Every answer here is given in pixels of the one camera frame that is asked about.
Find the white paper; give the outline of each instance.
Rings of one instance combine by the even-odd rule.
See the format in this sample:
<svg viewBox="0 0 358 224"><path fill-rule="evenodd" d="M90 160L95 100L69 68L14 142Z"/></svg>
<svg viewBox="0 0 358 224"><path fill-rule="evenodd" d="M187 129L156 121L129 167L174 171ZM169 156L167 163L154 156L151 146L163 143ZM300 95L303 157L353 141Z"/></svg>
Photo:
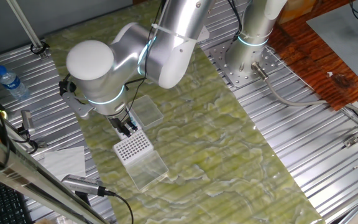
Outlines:
<svg viewBox="0 0 358 224"><path fill-rule="evenodd" d="M85 177L84 147L46 152L44 167L59 180L62 180L68 174Z"/></svg>

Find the metal rod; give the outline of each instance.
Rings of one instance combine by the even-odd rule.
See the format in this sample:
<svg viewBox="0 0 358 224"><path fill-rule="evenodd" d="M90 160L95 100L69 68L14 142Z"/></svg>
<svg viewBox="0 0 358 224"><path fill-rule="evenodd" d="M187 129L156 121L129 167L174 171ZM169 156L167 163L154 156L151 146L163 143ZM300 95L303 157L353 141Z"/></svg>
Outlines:
<svg viewBox="0 0 358 224"><path fill-rule="evenodd" d="M6 159L6 147L0 143L0 163ZM6 169L0 171L0 181L20 193L39 199L40 203L79 223L107 223L89 205L73 194L35 159L16 147L11 152Z"/></svg>
<svg viewBox="0 0 358 224"><path fill-rule="evenodd" d="M37 49L41 49L42 48L41 41L40 41L40 39L38 39L34 30L31 28L29 21L25 17L25 15L24 15L22 9L20 8L20 6L18 5L17 1L16 0L6 0L6 1L9 4L9 6L11 7L13 13L16 15L17 20L19 20L20 24L22 24L22 27L25 30L25 32L27 33L27 35L29 36L31 42L34 44L34 46Z"/></svg>

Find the bottle cap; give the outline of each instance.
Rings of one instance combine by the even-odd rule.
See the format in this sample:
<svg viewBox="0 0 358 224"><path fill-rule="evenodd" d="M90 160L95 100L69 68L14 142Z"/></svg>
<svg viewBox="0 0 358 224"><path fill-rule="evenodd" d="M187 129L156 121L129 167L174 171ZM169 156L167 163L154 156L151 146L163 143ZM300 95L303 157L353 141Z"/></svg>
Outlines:
<svg viewBox="0 0 358 224"><path fill-rule="evenodd" d="M0 75L5 75L6 74L6 68L5 68L5 66L3 66L3 65L0 65Z"/></svg>

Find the metal mounting plate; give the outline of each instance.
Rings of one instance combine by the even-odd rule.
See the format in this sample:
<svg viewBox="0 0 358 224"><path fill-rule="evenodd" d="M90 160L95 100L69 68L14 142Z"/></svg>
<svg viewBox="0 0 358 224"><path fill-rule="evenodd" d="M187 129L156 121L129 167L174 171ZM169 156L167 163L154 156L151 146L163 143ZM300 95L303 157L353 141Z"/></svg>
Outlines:
<svg viewBox="0 0 358 224"><path fill-rule="evenodd" d="M228 79L230 79L230 82L236 87L244 86L254 81L255 79L258 79L259 76L255 72L252 72L250 75L241 76L235 75L232 71L230 71L225 58L226 51L230 45L231 40L223 44L219 44L209 50L209 54L212 56L212 58L214 58L216 65L226 74ZM267 74L276 71L278 68L276 59L266 48L264 48L262 51L262 61L259 63L259 65Z"/></svg>

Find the keyboard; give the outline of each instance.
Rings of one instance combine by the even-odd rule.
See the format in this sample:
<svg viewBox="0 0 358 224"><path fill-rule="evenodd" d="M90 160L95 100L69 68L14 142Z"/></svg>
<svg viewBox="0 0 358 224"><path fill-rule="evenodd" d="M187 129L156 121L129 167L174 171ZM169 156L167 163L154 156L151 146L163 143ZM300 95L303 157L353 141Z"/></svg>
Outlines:
<svg viewBox="0 0 358 224"><path fill-rule="evenodd" d="M0 183L0 224L30 224L33 223L24 197L19 192Z"/></svg>

